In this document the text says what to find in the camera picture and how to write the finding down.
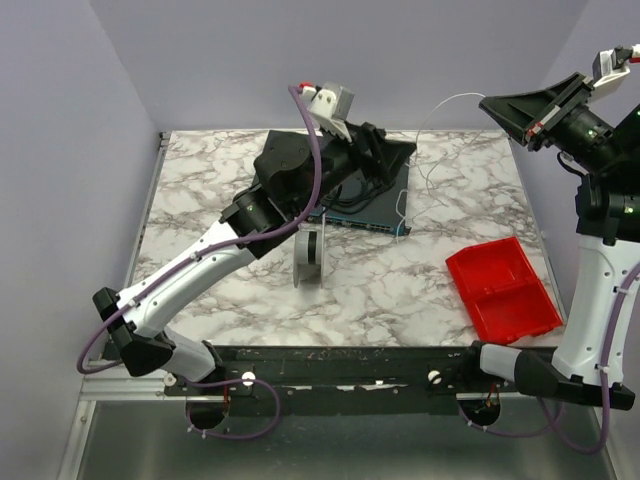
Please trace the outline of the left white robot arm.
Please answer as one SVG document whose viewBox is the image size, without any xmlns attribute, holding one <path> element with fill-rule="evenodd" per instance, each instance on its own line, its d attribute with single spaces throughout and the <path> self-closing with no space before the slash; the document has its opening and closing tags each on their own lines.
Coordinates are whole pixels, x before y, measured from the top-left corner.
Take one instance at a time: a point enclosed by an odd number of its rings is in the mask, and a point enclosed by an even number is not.
<svg viewBox="0 0 640 480">
<path fill-rule="evenodd" d="M 237 193 L 196 242 L 146 279 L 93 302 L 132 377 L 165 370 L 198 382 L 216 368 L 211 347 L 169 328 L 189 303 L 235 271 L 293 236 L 295 220 L 355 173 L 375 185 L 394 182 L 415 152 L 410 141 L 389 139 L 370 123 L 349 125 L 349 140 L 271 130 L 254 160 L 252 184 Z"/>
</svg>

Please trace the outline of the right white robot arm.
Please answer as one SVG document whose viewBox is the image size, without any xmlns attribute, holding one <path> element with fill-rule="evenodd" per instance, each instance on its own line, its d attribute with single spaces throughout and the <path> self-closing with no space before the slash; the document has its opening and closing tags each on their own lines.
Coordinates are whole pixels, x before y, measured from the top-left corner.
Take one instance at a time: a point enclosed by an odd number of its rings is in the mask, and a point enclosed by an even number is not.
<svg viewBox="0 0 640 480">
<path fill-rule="evenodd" d="M 556 147 L 584 169 L 575 196 L 580 264 L 565 332 L 549 358 L 477 342 L 478 368 L 525 395 L 629 410 L 623 352 L 639 293 L 639 111 L 611 126 L 588 102 L 597 89 L 574 73 L 544 90 L 489 96 L 479 107 L 530 151 Z"/>
</svg>

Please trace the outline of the grey cable spool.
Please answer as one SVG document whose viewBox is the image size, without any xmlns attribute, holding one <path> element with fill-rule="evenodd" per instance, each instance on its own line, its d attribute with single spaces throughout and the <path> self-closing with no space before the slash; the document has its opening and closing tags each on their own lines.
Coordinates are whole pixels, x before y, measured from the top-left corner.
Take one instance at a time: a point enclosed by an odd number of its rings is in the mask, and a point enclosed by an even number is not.
<svg viewBox="0 0 640 480">
<path fill-rule="evenodd" d="M 326 216 L 320 216 L 320 228 L 299 230 L 294 236 L 293 285 L 314 284 L 324 287 Z"/>
</svg>

